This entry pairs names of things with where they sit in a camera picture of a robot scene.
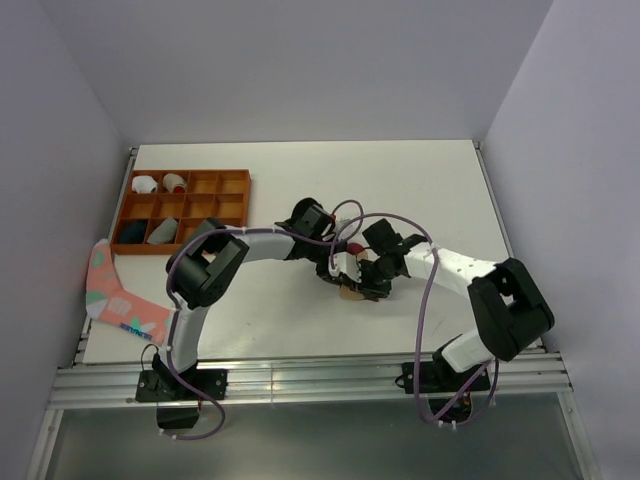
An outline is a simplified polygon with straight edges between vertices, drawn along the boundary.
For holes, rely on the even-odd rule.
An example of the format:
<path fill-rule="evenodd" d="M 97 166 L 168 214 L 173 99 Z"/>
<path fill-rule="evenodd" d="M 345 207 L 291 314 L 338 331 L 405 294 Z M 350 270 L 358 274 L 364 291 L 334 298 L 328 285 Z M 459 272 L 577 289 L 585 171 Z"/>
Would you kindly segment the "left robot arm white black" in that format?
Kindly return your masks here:
<path fill-rule="evenodd" d="M 265 228 L 241 230 L 211 217 L 167 262 L 166 293 L 174 304 L 168 337 L 154 354 L 151 384 L 170 400 L 203 397 L 208 382 L 198 374 L 198 342 L 211 306 L 227 292 L 240 267 L 264 260 L 308 260 L 322 280 L 352 286 L 338 269 L 351 261 L 347 241 L 339 237 L 334 211 L 315 199 L 299 201 L 289 219 Z"/>

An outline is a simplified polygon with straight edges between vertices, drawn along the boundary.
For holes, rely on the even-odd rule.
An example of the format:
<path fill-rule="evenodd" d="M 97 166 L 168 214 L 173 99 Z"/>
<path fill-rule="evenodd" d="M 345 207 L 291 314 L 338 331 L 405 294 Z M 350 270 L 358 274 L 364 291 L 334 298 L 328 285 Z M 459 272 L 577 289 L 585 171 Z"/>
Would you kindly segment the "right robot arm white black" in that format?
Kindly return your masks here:
<path fill-rule="evenodd" d="M 442 345 L 414 375 L 423 392 L 460 388 L 491 360 L 508 362 L 555 325 L 554 315 L 528 269 L 509 257 L 496 263 L 435 246 L 424 236 L 402 237 L 379 220 L 363 232 L 377 255 L 358 262 L 357 286 L 373 298 L 390 293 L 404 276 L 437 284 L 467 299 L 475 326 Z"/>

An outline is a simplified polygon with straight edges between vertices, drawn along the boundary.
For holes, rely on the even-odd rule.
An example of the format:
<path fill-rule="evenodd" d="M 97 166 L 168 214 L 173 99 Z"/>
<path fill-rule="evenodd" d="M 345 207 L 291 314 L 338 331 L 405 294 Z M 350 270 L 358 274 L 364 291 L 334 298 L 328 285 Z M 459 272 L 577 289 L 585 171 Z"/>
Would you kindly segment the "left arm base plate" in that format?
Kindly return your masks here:
<path fill-rule="evenodd" d="M 192 367 L 180 377 L 192 387 L 214 400 L 223 400 L 227 387 L 227 371 L 224 369 L 200 370 Z M 138 378 L 134 397 L 137 403 L 154 403 L 156 422 L 165 430 L 187 430 L 196 425 L 205 399 L 180 383 L 162 367 L 144 370 Z"/>

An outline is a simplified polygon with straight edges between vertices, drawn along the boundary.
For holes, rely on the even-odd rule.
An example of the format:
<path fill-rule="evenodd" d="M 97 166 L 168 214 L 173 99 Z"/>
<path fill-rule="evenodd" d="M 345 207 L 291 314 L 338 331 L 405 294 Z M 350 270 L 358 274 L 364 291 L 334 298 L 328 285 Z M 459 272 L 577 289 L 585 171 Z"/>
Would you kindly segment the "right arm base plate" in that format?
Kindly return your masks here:
<path fill-rule="evenodd" d="M 442 422 L 453 425 L 454 422 L 459 424 L 470 420 L 474 411 L 472 393 L 489 392 L 495 394 L 495 388 L 489 380 L 487 367 L 482 365 L 476 365 L 465 372 L 458 373 L 452 370 L 444 361 L 431 360 L 420 363 L 420 394 L 455 394 L 476 372 L 480 372 L 480 374 L 467 386 L 461 397 L 440 417 Z M 401 374 L 394 379 L 394 384 L 404 390 L 407 395 L 413 395 L 414 393 L 413 374 L 413 362 L 405 362 L 401 365 Z M 449 399 L 445 398 L 429 399 L 428 405 L 432 414 L 435 416 L 439 413 L 448 401 Z"/>

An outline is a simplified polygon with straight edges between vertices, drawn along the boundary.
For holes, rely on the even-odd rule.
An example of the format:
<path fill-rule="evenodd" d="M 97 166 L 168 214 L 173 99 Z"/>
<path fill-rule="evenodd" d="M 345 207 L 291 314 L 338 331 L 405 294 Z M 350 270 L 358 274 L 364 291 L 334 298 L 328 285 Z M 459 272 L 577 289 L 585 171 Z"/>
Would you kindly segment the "tan maroon purple striped sock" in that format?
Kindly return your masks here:
<path fill-rule="evenodd" d="M 345 251 L 336 254 L 332 272 L 336 274 L 335 278 L 341 281 L 339 297 L 342 300 L 379 301 L 373 294 L 367 294 L 362 290 L 363 284 L 359 261 L 367 259 L 366 248 L 356 242 L 348 243 Z"/>

